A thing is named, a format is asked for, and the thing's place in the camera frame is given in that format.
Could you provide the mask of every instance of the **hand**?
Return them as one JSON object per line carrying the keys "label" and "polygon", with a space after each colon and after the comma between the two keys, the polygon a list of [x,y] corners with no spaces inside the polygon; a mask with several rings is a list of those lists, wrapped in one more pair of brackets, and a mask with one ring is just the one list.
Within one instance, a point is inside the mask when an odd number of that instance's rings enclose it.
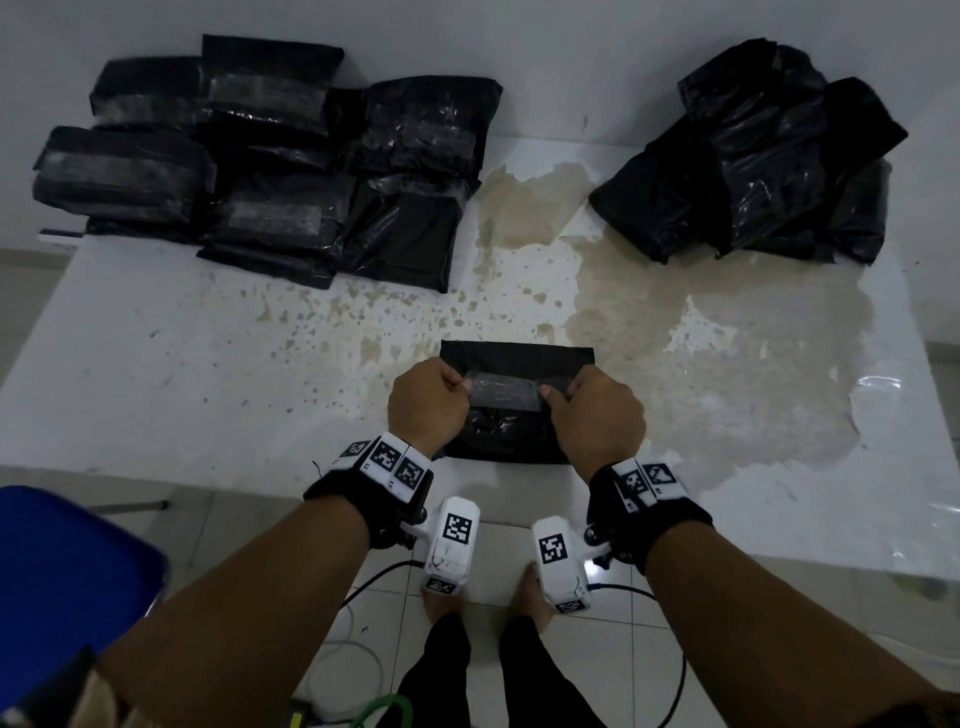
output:
{"label": "hand", "polygon": [[584,482],[640,449],[647,431],[643,405],[630,387],[592,364],[580,370],[566,395],[545,384],[540,394],[550,405],[560,447]]}
{"label": "hand", "polygon": [[435,356],[394,380],[387,422],[394,435],[433,457],[463,429],[469,409],[469,381]]}

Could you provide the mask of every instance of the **white wall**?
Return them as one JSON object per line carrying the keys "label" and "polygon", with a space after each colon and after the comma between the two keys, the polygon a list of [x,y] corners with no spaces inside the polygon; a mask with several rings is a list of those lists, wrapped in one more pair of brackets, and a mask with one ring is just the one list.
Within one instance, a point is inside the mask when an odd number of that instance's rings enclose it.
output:
{"label": "white wall", "polygon": [[[197,53],[203,32],[342,45],[342,83],[495,77],[496,133],[642,145],[680,113],[675,83],[752,36],[872,84],[913,134],[893,156],[891,231],[924,333],[960,343],[960,5],[955,0],[0,0],[0,230],[74,227],[30,199],[49,129],[87,124],[104,61]],[[913,265],[919,260],[920,265]]]}

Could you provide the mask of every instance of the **foot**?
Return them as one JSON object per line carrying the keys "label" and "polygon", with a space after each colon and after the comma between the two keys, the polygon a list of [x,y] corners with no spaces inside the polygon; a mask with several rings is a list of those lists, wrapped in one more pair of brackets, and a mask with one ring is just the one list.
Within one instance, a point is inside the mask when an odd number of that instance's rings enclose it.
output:
{"label": "foot", "polygon": [[537,632],[543,634],[543,630],[547,628],[555,614],[557,610],[543,596],[537,565],[528,564],[523,576],[520,577],[520,583],[516,586],[514,598],[510,601],[507,619],[530,617],[537,626]]}
{"label": "foot", "polygon": [[460,616],[464,613],[464,593],[460,592],[455,596],[439,595],[436,592],[428,592],[421,589],[423,595],[423,610],[426,612],[426,618],[431,624],[446,617],[451,612]]}

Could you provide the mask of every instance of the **black pants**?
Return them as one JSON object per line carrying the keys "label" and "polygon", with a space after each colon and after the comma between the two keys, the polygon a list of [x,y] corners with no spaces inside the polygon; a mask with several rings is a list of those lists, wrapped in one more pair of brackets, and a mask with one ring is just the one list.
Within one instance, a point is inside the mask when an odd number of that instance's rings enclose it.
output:
{"label": "black pants", "polygon": [[[410,668],[397,691],[413,704],[414,728],[469,728],[469,661],[467,630],[459,615],[447,615],[433,625],[423,657]],[[553,664],[529,617],[507,622],[500,638],[500,665],[511,726],[603,728],[584,697]],[[394,706],[377,726],[397,728],[400,716],[400,709]]]}

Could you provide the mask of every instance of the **forearm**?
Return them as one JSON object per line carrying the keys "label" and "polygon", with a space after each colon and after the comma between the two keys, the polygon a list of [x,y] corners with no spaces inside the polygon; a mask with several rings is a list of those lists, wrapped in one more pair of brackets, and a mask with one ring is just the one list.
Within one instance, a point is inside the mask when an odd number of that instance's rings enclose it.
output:
{"label": "forearm", "polygon": [[654,544],[647,579],[730,726],[856,726],[936,692],[707,525]]}
{"label": "forearm", "polygon": [[164,728],[270,725],[368,550],[338,496],[306,501],[111,645],[99,669]]}

